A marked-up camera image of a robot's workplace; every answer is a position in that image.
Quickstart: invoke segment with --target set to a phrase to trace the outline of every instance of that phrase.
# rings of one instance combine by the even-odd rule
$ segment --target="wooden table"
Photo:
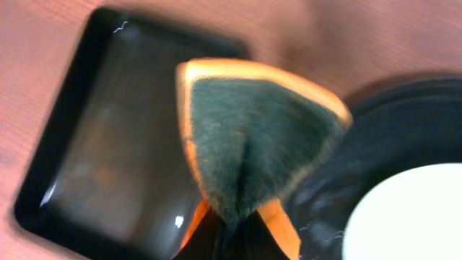
[[[0,259],[82,259],[20,230],[12,205],[88,14],[113,4],[245,40],[254,59],[349,102],[462,72],[456,0],[0,0]]]

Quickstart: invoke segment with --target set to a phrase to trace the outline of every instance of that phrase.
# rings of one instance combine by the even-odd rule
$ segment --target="table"
[[[462,72],[456,0],[1,0],[0,259],[84,259],[20,230],[12,205],[84,22],[102,4],[240,38],[253,59],[348,103],[408,79]]]

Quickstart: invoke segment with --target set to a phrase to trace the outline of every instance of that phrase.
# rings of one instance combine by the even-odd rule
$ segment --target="brown surface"
[[[81,259],[19,231],[11,208],[82,25],[103,3],[237,36],[254,59],[356,93],[350,100],[386,82],[462,72],[456,0],[0,0],[0,259]]]

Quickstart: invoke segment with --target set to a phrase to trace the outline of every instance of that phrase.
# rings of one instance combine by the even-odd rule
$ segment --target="black plate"
[[[462,162],[462,79],[410,82],[352,107],[354,125],[331,159],[287,203],[302,259],[341,260],[344,228],[381,181]]]
[[[94,11],[17,198],[18,223],[92,259],[176,254],[200,195],[180,144],[175,67],[206,56],[246,52],[129,12]]]

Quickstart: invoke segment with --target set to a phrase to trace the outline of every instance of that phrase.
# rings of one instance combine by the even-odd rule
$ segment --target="round black plate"
[[[462,79],[404,84],[355,105],[352,114],[354,125],[331,159],[286,204],[302,239],[301,259],[341,260],[350,214],[381,181],[462,162]]]

